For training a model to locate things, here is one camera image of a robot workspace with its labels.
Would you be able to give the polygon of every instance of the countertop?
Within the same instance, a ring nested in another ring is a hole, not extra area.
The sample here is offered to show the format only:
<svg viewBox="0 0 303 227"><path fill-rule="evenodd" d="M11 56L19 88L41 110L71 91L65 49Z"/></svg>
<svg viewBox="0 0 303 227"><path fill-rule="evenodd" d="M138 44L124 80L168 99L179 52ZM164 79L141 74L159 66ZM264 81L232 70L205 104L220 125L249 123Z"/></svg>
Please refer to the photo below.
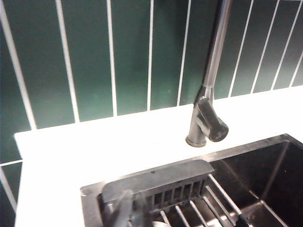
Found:
<svg viewBox="0 0 303 227"><path fill-rule="evenodd" d="M16 227L83 227L80 187L288 133L303 141L303 86L214 101L221 142L185 142L193 105L15 134L23 158Z"/></svg>

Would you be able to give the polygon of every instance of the faucet handle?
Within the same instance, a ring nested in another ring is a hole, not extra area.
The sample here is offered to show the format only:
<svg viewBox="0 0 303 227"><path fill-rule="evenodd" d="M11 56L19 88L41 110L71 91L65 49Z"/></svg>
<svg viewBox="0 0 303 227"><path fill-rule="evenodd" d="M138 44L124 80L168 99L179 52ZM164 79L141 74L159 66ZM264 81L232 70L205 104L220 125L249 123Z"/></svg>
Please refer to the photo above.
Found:
<svg viewBox="0 0 303 227"><path fill-rule="evenodd" d="M228 134L228 126L217 116L209 98L202 97L197 107L200 111L197 123L205 136L212 142L223 140Z"/></svg>

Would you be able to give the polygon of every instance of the kitchen faucet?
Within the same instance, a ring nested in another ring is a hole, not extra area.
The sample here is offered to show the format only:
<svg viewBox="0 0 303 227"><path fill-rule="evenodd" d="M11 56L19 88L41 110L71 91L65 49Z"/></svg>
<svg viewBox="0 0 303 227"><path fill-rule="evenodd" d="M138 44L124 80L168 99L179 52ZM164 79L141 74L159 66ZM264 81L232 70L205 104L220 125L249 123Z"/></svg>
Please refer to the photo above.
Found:
<svg viewBox="0 0 303 227"><path fill-rule="evenodd" d="M212 44L203 83L194 101L194 109L186 142L193 147L203 147L206 137L219 142L228 134L227 125L217 116L213 108L214 83L226 35L232 0L221 0L216 16Z"/></svg>

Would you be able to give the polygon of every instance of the wall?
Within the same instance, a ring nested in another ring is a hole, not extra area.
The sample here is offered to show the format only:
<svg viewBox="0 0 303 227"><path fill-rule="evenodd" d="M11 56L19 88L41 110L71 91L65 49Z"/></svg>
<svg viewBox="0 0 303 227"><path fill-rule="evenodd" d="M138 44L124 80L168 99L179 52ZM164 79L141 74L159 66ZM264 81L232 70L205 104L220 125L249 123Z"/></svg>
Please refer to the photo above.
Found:
<svg viewBox="0 0 303 227"><path fill-rule="evenodd" d="M233 1L215 98L303 84L301 5ZM18 199L14 133L192 103L216 7L216 0L4 1L2 215L13 219Z"/></svg>

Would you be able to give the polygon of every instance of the green tile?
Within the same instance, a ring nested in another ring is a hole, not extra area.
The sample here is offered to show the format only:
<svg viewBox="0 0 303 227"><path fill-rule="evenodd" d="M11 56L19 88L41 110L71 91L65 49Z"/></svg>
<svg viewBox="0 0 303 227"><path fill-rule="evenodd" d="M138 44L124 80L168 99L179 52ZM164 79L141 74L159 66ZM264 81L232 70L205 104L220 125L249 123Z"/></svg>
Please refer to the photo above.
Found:
<svg viewBox="0 0 303 227"><path fill-rule="evenodd" d="M176 106L188 1L155 0L151 109Z"/></svg>
<svg viewBox="0 0 303 227"><path fill-rule="evenodd" d="M294 31L290 39L285 57L276 80L275 89L285 88L294 74L295 67L297 66L298 59L303 49L303 10L300 10L297 22L294 26Z"/></svg>
<svg viewBox="0 0 303 227"><path fill-rule="evenodd" d="M223 52L214 86L215 98L228 96L249 8L250 0L238 0L232 3Z"/></svg>
<svg viewBox="0 0 303 227"><path fill-rule="evenodd" d="M6 179L9 183L11 191L13 192L15 200L18 201L22 163L15 163L15 164L3 166L1 168L6 176Z"/></svg>
<svg viewBox="0 0 303 227"><path fill-rule="evenodd" d="M9 199L4 191L2 183L0 187L0 217L1 227L14 227L15 212L10 205Z"/></svg>
<svg viewBox="0 0 303 227"><path fill-rule="evenodd" d="M74 122L55 1L4 1L38 128Z"/></svg>
<svg viewBox="0 0 303 227"><path fill-rule="evenodd" d="M270 90L298 9L299 1L281 1L254 92Z"/></svg>
<svg viewBox="0 0 303 227"><path fill-rule="evenodd" d="M112 0L118 115L146 110L150 1Z"/></svg>
<svg viewBox="0 0 303 227"><path fill-rule="evenodd" d="M275 6L276 1L254 1L232 96L250 93Z"/></svg>
<svg viewBox="0 0 303 227"><path fill-rule="evenodd" d="M30 127L2 30L0 87L0 161L5 163L21 158L14 140L14 133L30 130Z"/></svg>
<svg viewBox="0 0 303 227"><path fill-rule="evenodd" d="M301 62L297 75L294 79L293 87L299 85L303 85L303 61Z"/></svg>
<svg viewBox="0 0 303 227"><path fill-rule="evenodd" d="M81 121L113 115L106 1L62 1Z"/></svg>
<svg viewBox="0 0 303 227"><path fill-rule="evenodd" d="M180 104L193 103L205 73L217 0L192 0Z"/></svg>

